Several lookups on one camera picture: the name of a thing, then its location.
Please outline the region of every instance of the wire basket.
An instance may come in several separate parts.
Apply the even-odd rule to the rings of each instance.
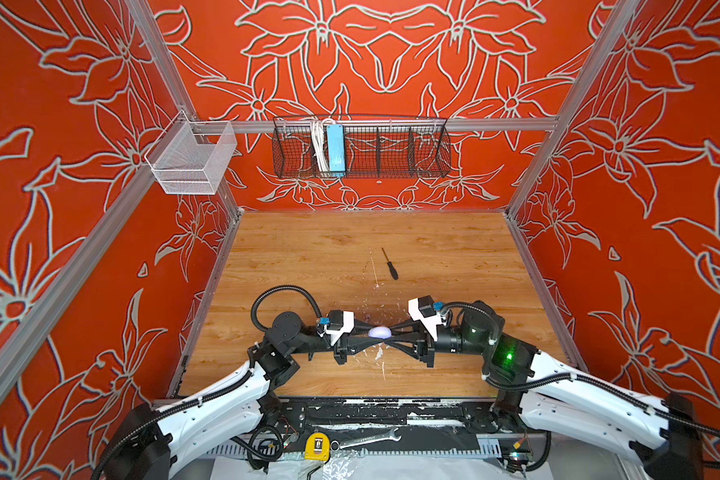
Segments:
[[[272,163],[278,178],[440,178],[451,172],[451,137],[444,118],[377,117],[336,120],[344,127],[345,169],[321,171],[311,119],[274,119]],[[328,158],[327,135],[323,137]]]
[[[235,131],[229,121],[220,122],[221,134],[209,137],[194,133],[192,128],[199,123],[209,122],[189,121],[182,111],[179,112],[161,135],[173,134],[171,140],[164,147],[165,142],[156,141],[145,155],[152,173],[167,194],[213,195],[224,178],[237,148]]]

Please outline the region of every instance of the white mesh basket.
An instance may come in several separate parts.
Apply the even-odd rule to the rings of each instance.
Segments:
[[[212,195],[237,148],[235,131],[226,122],[216,143],[202,143],[207,138],[192,131],[196,122],[186,120],[182,114],[176,120],[167,129],[175,132],[168,145],[146,157],[152,173],[167,194]]]

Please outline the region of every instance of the red wall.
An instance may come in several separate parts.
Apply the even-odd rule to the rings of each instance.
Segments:
[[[519,223],[592,373],[720,428],[720,2],[642,4]]]
[[[119,0],[0,2],[0,345],[175,112]],[[228,225],[151,187],[0,407],[0,478],[88,478],[166,394]]]
[[[613,3],[150,2],[200,116],[232,120],[554,116]],[[455,135],[439,180],[325,182],[274,178],[270,139],[247,134],[227,180],[255,210],[503,208],[543,136]]]

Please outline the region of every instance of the wood grain surface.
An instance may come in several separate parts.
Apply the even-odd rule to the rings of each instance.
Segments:
[[[400,278],[393,280],[387,251]],[[291,283],[311,293],[326,315],[391,325],[407,319],[411,298],[482,300],[502,315],[504,331],[558,359],[565,356],[501,214],[413,212],[252,213],[242,216],[210,312],[184,375],[191,395],[223,378],[261,341],[250,306],[264,290]],[[259,320],[284,311],[311,324],[314,312],[296,292],[271,295]],[[331,353],[294,356],[301,369],[277,390],[304,396],[494,396],[480,379],[480,356],[438,353],[434,368],[392,348],[374,346],[343,366]]]

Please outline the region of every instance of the yellow tape measure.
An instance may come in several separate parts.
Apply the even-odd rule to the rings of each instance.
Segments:
[[[330,442],[325,433],[313,433],[307,439],[307,446],[304,449],[305,460],[320,460],[327,462],[331,455]]]

